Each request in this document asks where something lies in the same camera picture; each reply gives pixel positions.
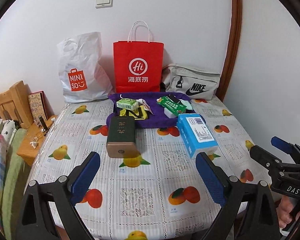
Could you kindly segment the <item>person right hand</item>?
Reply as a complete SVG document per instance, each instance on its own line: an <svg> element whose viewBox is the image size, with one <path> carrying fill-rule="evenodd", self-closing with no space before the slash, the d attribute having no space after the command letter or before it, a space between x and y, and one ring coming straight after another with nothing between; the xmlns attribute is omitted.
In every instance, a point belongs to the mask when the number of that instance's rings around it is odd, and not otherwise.
<svg viewBox="0 0 300 240"><path fill-rule="evenodd" d="M290 224L295 218L298 220L300 217L300 211L294 217L290 215L293 211L294 205L290 198L287 196L282 196L279 206L276 208L277 217L279 221L279 228L284 229L288 224Z"/></svg>

